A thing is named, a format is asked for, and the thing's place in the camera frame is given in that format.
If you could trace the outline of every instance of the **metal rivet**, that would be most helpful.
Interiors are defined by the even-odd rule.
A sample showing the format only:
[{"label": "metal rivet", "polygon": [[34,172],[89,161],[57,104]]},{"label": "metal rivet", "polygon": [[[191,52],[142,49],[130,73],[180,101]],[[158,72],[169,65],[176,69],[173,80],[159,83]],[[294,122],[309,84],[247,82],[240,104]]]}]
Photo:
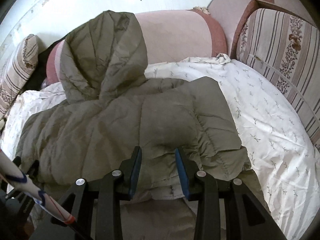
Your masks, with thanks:
[{"label": "metal rivet", "polygon": [[78,185],[78,186],[81,186],[81,185],[83,185],[85,183],[85,180],[84,179],[77,179],[77,181],[76,181],[76,184]]},{"label": "metal rivet", "polygon": [[114,177],[118,177],[120,175],[121,175],[121,171],[119,171],[119,170],[115,170],[112,172],[112,176],[114,176]]},{"label": "metal rivet", "polygon": [[242,180],[241,179],[234,179],[233,183],[240,186],[242,184]]},{"label": "metal rivet", "polygon": [[204,177],[205,175],[207,175],[205,171],[197,171],[197,176]]}]

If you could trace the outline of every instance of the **floral striped cushion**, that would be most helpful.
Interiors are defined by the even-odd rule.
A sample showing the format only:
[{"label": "floral striped cushion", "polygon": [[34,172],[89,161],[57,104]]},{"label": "floral striped cushion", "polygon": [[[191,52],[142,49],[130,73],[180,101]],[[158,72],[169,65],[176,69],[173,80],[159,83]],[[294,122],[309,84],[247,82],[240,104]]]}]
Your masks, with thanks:
[{"label": "floral striped cushion", "polygon": [[4,65],[0,80],[0,120],[7,113],[15,98],[38,63],[38,43],[30,34],[17,46]]},{"label": "floral striped cushion", "polygon": [[237,59],[252,67],[287,98],[311,141],[320,148],[320,34],[286,13],[258,9],[244,25]]}]

